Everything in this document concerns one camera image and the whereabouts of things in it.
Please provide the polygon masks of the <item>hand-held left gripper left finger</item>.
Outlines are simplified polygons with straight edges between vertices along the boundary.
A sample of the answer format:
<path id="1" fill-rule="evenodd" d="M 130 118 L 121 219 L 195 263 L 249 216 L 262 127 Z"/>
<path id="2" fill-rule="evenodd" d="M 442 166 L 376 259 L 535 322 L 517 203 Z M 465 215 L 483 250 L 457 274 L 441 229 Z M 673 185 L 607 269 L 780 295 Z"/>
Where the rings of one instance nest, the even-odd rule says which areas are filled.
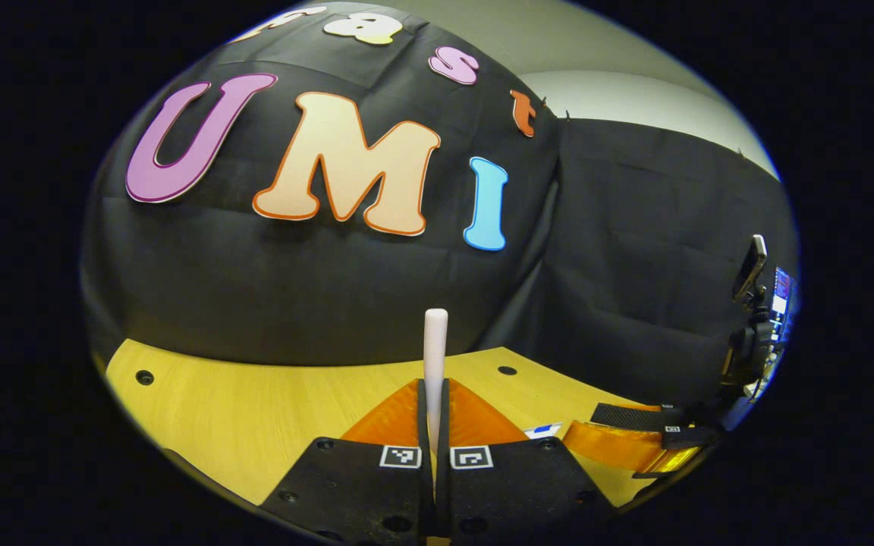
<path id="1" fill-rule="evenodd" d="M 423 545 L 434 526 L 426 388 L 409 381 L 340 438 L 315 438 L 260 505 L 346 545 Z"/>

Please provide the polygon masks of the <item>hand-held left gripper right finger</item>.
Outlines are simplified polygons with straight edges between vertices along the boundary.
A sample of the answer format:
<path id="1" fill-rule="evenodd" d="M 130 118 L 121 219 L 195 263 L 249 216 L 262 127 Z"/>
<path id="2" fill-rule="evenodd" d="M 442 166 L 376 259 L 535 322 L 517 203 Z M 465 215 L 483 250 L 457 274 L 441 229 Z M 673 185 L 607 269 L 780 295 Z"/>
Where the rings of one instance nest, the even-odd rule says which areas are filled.
<path id="1" fill-rule="evenodd" d="M 451 545 L 583 545 L 616 510 L 561 439 L 528 438 L 444 381 L 441 535 Z"/>

